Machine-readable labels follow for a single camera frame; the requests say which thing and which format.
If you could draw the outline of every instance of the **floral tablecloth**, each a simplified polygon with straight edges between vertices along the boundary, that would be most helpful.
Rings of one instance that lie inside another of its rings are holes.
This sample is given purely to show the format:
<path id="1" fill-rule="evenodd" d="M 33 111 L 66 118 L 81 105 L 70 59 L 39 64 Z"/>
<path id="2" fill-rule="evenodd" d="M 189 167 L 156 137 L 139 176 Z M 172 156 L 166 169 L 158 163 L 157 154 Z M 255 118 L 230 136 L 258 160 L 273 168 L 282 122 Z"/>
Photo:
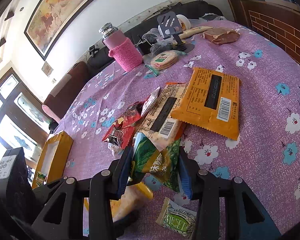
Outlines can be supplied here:
<path id="1" fill-rule="evenodd" d="M 241 80 L 240 136 L 233 141 L 188 125 L 181 143 L 201 168 L 224 179 L 242 177 L 284 233 L 300 221 L 300 66 L 282 49 L 236 23 L 207 25 L 235 29 L 240 39 L 218 46 L 197 34 L 188 39 L 194 50 L 158 77 L 143 64 L 125 73 L 114 62 L 85 85 L 56 129 L 74 139 L 64 175 L 86 179 L 108 168 L 114 157 L 101 139 L 127 106 L 143 101 L 166 82 L 189 82 L 194 66 L 215 69 Z M 165 196 L 192 210 L 197 203 L 150 175 L 145 183 L 154 199 L 120 239 L 183 239 L 155 220 Z M 220 224 L 222 229 L 224 211 Z M 85 212 L 85 234 L 88 226 Z"/>

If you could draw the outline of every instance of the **blue gripper pad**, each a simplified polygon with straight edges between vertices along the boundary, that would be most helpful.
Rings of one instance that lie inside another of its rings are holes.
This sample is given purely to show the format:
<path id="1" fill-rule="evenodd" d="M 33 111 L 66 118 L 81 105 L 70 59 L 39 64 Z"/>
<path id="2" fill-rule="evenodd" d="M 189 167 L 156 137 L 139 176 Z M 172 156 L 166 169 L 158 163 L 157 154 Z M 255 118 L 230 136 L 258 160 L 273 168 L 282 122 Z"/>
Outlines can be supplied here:
<path id="1" fill-rule="evenodd" d="M 123 150 L 120 162 L 118 164 L 118 166 L 119 166 L 121 164 L 122 158 L 125 158 L 125 160 L 122 164 L 121 172 L 118 177 L 118 190 L 117 190 L 118 199 L 121 198 L 121 196 L 124 194 L 124 192 L 126 190 L 127 181 L 128 181 L 128 177 L 130 174 L 132 155 L 133 155 L 133 148 L 130 146 L 127 146 Z"/>
<path id="2" fill-rule="evenodd" d="M 188 198 L 192 199 L 193 192 L 191 187 L 191 177 L 189 176 L 185 163 L 183 162 L 183 159 L 180 157 L 180 154 L 178 160 L 178 171 L 179 171 L 179 176 L 182 184 L 182 189 L 186 193 Z"/>

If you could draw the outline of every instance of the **black label strip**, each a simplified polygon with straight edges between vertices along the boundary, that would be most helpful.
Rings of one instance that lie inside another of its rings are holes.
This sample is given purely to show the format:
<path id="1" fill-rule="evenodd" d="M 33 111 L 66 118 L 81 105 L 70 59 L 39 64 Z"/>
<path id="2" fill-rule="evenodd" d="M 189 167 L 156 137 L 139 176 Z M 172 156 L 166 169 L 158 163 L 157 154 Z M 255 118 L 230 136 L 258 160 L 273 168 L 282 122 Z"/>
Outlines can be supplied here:
<path id="1" fill-rule="evenodd" d="M 218 99 L 220 94 L 222 77 L 217 75 L 212 75 L 211 82 L 209 85 L 208 95 L 204 103 L 205 107 L 216 110 L 218 106 Z"/>
<path id="2" fill-rule="evenodd" d="M 154 120 L 150 130 L 154 132 L 159 132 L 164 121 L 167 119 L 170 114 L 171 109 L 173 108 L 174 103 L 177 101 L 177 98 L 168 97 L 167 101 L 164 103 L 158 117 Z"/>

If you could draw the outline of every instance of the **black sofa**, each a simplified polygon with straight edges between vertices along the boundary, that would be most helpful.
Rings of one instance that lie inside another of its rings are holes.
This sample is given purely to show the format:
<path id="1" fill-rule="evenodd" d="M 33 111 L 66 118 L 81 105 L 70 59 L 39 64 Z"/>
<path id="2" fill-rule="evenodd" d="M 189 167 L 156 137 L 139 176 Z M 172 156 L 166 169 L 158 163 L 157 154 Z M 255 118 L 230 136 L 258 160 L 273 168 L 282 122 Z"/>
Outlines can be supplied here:
<path id="1" fill-rule="evenodd" d="M 202 0 L 193 1 L 185 4 L 178 3 L 174 6 L 166 8 L 160 14 L 164 14 L 169 11 L 174 11 L 176 14 L 182 14 L 188 19 L 199 19 L 199 17 L 202 17 L 206 13 L 214 13 L 223 16 L 222 12 L 217 7 L 208 4 L 207 2 Z M 133 44 L 137 44 L 140 40 L 138 35 L 142 37 L 142 35 L 147 33 L 150 29 L 158 27 L 158 15 L 133 27 L 132 29 L 125 32 L 124 35 L 128 37 Z M 109 49 L 107 47 L 103 47 L 96 53 L 95 57 L 89 58 L 87 65 L 91 77 L 94 77 L 100 71 L 109 66 L 112 62 L 114 62 L 114 58 L 109 57 L 108 53 Z"/>

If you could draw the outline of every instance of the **metal screw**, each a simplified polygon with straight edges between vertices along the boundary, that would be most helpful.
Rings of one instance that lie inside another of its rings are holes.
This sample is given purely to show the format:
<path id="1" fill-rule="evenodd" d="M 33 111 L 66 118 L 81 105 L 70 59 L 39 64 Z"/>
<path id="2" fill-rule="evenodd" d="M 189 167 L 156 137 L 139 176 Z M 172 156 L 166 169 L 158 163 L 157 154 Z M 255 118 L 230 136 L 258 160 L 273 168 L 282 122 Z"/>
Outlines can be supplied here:
<path id="1" fill-rule="evenodd" d="M 199 170 L 199 174 L 202 175 L 202 176 L 205 176 L 205 175 L 208 174 L 208 171 L 205 170 L 205 169 L 201 169 L 201 170 Z"/>
<path id="2" fill-rule="evenodd" d="M 67 179 L 67 180 L 66 180 L 66 183 L 67 183 L 67 184 L 72 184 L 72 183 L 74 183 L 74 178 L 69 178 L 69 179 Z"/>
<path id="3" fill-rule="evenodd" d="M 235 177 L 234 182 L 240 184 L 242 183 L 242 179 L 240 177 Z"/>
<path id="4" fill-rule="evenodd" d="M 101 175 L 102 176 L 109 176 L 110 175 L 110 171 L 109 170 L 104 170 L 104 171 L 101 171 Z"/>

